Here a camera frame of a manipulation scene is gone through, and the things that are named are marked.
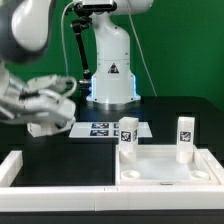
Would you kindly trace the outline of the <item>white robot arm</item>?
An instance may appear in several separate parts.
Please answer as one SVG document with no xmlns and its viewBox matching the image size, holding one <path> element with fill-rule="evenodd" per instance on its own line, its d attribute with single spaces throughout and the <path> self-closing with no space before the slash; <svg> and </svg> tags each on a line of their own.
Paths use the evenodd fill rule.
<svg viewBox="0 0 224 224">
<path fill-rule="evenodd" d="M 149 10 L 154 0 L 72 0 L 78 15 L 76 36 L 92 27 L 96 37 L 97 70 L 84 69 L 90 82 L 87 100 L 102 106 L 124 108 L 137 102 L 135 75 L 130 70 L 130 38 L 116 27 L 111 15 L 133 15 Z M 35 136 L 69 130 L 75 122 L 75 103 L 66 84 L 76 79 L 44 76 L 27 82 L 14 76 L 7 63 L 26 64 L 47 51 L 57 0 L 0 0 L 0 122 L 25 124 Z"/>
</svg>

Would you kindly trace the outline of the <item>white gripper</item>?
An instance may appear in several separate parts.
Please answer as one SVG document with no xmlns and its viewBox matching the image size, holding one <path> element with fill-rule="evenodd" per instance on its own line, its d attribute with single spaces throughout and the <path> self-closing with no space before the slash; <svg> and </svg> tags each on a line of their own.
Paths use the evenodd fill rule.
<svg viewBox="0 0 224 224">
<path fill-rule="evenodd" d="M 54 124 L 61 132 L 75 123 L 76 105 L 69 99 L 77 82 L 73 77 L 38 77 L 24 83 L 10 73 L 0 74 L 0 122 Z"/>
</svg>

